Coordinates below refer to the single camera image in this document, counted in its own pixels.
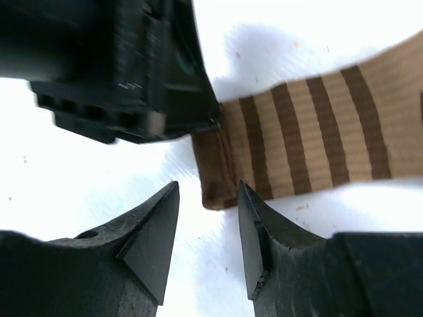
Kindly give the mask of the tan brown striped sock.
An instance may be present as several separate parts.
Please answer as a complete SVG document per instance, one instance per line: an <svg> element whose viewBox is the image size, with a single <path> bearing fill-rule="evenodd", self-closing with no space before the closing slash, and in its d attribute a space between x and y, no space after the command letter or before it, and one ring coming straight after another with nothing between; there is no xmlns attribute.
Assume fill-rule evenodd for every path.
<svg viewBox="0 0 423 317"><path fill-rule="evenodd" d="M422 34L357 65L221 104L192 144L206 209L422 175Z"/></svg>

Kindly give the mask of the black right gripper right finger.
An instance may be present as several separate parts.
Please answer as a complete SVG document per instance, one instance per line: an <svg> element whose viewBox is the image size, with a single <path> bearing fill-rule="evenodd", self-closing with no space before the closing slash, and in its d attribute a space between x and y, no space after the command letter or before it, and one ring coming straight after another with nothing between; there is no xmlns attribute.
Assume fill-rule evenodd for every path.
<svg viewBox="0 0 423 317"><path fill-rule="evenodd" d="M239 184L247 296L256 316L421 316L422 235L340 232L324 239Z"/></svg>

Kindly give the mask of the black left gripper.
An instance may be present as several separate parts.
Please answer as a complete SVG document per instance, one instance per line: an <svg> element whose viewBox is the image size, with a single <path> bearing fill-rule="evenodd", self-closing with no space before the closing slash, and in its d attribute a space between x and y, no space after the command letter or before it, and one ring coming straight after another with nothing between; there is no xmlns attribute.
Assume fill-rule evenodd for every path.
<svg viewBox="0 0 423 317"><path fill-rule="evenodd" d="M191 1L2 1L1 76L58 127L111 144L220 126Z"/></svg>

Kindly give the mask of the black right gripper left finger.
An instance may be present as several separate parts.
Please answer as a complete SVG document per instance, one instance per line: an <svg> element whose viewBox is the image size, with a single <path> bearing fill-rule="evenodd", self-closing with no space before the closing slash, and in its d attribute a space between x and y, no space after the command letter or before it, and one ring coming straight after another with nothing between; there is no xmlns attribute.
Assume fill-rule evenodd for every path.
<svg viewBox="0 0 423 317"><path fill-rule="evenodd" d="M2 316L154 316L163 304L179 211L171 182L75 238L1 232Z"/></svg>

